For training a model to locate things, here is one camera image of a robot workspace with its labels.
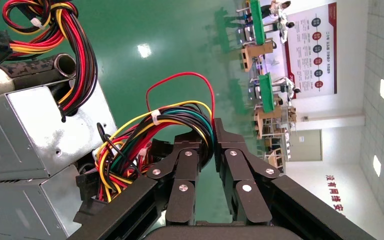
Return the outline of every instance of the cardboard box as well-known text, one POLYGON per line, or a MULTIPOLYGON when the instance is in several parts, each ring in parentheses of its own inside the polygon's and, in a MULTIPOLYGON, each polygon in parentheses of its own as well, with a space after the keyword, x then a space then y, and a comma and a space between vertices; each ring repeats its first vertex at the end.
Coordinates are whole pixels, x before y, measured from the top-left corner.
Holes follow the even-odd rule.
POLYGON ((249 45, 246 46, 244 49, 247 52, 247 56, 249 58, 256 58, 260 55, 265 55, 265 54, 271 54, 273 53, 273 42, 269 40, 271 38, 266 39, 266 43, 263 45, 249 45))
POLYGON ((288 110, 288 112, 296 114, 297 113, 297 109, 295 107, 291 106, 290 109, 288 110))
POLYGON ((262 119, 278 119, 282 117, 282 109, 281 106, 276 105, 274 107, 274 111, 272 112, 264 112, 260 107, 255 111, 254 121, 262 120, 262 119))
POLYGON ((274 129, 273 133, 275 134, 283 134, 283 133, 286 133, 286 128, 282 127, 282 128, 276 128, 274 129))
POLYGON ((289 122, 297 122, 297 115, 295 113, 289 115, 289 122))

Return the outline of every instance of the silver rivet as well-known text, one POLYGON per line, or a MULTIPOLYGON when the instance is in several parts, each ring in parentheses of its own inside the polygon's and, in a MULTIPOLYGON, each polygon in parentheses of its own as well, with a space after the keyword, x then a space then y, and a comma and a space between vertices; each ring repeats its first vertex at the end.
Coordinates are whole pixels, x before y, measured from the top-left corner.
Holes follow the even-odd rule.
POLYGON ((245 192, 249 192, 251 191, 251 189, 253 189, 250 185, 243 185, 242 186, 242 189, 245 191, 245 192))
POLYGON ((186 192, 188 190, 188 186, 185 184, 182 184, 179 186, 179 190, 182 192, 186 192))
POLYGON ((152 174, 153 175, 158 175, 158 174, 160 174, 161 173, 161 171, 159 170, 159 169, 154 169, 153 171, 152 171, 152 174))

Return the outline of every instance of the metal casing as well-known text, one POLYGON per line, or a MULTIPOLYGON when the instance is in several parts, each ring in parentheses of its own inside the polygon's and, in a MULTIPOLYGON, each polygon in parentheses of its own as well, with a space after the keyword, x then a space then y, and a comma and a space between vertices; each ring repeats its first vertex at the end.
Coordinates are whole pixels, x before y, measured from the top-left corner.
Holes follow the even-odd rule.
POLYGON ((48 178, 102 143, 97 123, 117 130, 99 83, 74 116, 61 119, 47 86, 0 95, 0 180, 48 178))
POLYGON ((65 240, 82 204, 76 167, 48 179, 0 181, 0 240, 65 240))

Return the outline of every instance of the person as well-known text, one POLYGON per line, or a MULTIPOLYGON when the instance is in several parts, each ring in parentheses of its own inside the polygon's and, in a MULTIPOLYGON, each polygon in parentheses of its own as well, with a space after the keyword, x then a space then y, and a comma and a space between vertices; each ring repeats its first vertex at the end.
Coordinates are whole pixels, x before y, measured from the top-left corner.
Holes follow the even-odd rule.
POLYGON ((288 22, 286 19, 282 18, 282 20, 276 24, 276 27, 280 31, 280 42, 284 44, 288 40, 288 29, 295 27, 295 22, 288 22))
POLYGON ((294 95, 301 92, 301 89, 299 87, 295 87, 294 82, 285 76, 280 77, 277 80, 273 81, 272 87, 276 87, 276 86, 280 86, 280 89, 281 89, 280 92, 283 92, 282 89, 285 89, 286 87, 287 101, 289 106, 292 105, 291 101, 292 101, 292 98, 294 98, 294 95))
MULTIPOLYGON (((277 0, 273 0, 271 1, 270 5, 264 5, 261 7, 262 18, 268 17, 270 14, 277 16, 279 15, 279 9, 284 10, 288 8, 290 5, 291 5, 291 1, 285 1, 283 3, 280 3, 277 0)), ((245 15, 245 22, 247 24, 249 23, 252 24, 252 20, 250 20, 251 17, 252 17, 251 13, 245 15)))

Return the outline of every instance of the red circle icon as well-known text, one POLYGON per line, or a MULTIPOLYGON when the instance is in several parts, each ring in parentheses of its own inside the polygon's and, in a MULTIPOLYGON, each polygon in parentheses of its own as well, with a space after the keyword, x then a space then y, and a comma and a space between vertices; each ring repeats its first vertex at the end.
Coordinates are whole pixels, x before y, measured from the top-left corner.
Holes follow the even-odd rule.
POLYGON ((322 81, 316 81, 314 86, 319 89, 319 88, 323 87, 323 82, 322 81))
POLYGON ((321 32, 318 32, 316 31, 315 33, 312 34, 312 39, 314 39, 315 41, 319 40, 322 38, 322 33, 321 32))
POLYGON ((322 64, 323 60, 321 57, 316 57, 313 62, 315 65, 320 65, 322 64))

